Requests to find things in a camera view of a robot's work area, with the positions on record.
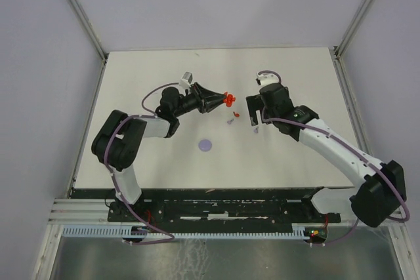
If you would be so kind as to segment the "orange round charging case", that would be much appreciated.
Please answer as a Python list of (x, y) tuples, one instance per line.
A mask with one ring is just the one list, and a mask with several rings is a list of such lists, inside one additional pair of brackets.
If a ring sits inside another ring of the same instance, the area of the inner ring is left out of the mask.
[(233, 103), (236, 101), (236, 97), (229, 93), (229, 92), (225, 92), (224, 93), (224, 104), (226, 105), (226, 107), (230, 108), (232, 107)]

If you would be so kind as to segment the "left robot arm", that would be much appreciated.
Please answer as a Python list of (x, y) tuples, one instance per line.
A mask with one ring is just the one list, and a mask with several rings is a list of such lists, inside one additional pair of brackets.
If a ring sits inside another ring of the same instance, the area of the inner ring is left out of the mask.
[(159, 106), (151, 115), (128, 115), (113, 110), (91, 145), (92, 153), (111, 174), (123, 214), (132, 221), (140, 220), (145, 205), (138, 201), (142, 190), (137, 182), (133, 163), (143, 138), (170, 138), (179, 128), (179, 117), (191, 111), (209, 113), (221, 105), (232, 106), (233, 94), (217, 93), (192, 83), (182, 94), (175, 83), (158, 87)]

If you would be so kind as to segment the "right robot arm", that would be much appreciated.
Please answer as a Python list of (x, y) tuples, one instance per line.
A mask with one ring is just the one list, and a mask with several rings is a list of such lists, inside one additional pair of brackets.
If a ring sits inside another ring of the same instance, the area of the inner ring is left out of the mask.
[(403, 208), (399, 222), (410, 219), (406, 205), (404, 170), (396, 161), (382, 162), (350, 144), (334, 132), (319, 115), (307, 106), (294, 106), (289, 90), (281, 83), (265, 83), (259, 79), (259, 93), (246, 97), (250, 121), (272, 124), (282, 134), (319, 153), (341, 171), (353, 185), (352, 189), (322, 188), (312, 199), (301, 205), (302, 216), (315, 222), (325, 212), (349, 208), (369, 227), (376, 228), (393, 213)]

